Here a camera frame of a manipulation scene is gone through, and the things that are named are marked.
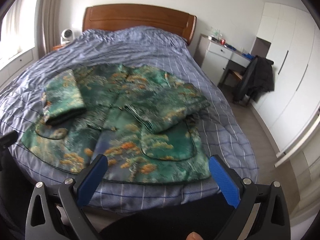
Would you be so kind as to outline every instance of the headboard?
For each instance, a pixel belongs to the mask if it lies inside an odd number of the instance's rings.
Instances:
[[[117,31],[139,25],[153,26],[175,33],[185,38],[189,45],[196,27],[196,16],[145,4],[97,5],[86,8],[82,31]]]

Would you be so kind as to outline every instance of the black coat on chair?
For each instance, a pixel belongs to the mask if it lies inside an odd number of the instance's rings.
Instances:
[[[247,66],[242,80],[233,90],[233,101],[238,102],[245,95],[255,98],[261,92],[274,90],[273,61],[256,56]]]

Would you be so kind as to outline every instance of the floral patterned coat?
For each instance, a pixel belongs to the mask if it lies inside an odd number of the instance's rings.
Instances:
[[[104,179],[168,184],[210,176],[193,113],[209,105],[192,84],[151,66],[103,64],[65,71],[22,137],[44,162],[79,173],[108,158]]]

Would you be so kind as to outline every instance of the blue rubber pad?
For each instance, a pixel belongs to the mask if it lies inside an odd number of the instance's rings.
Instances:
[[[234,206],[234,208],[237,208],[238,204],[240,203],[239,188],[214,156],[212,156],[209,160],[209,170],[211,176],[218,184],[227,203],[231,206]]]
[[[77,205],[79,207],[89,204],[94,192],[100,184],[104,174],[108,169],[107,157],[103,156],[85,178],[77,191]]]

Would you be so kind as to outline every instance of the white wardrobe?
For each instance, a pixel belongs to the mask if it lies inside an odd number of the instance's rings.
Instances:
[[[320,102],[320,31],[308,12],[265,3],[257,36],[271,42],[275,91],[253,106],[280,152],[301,135]]]

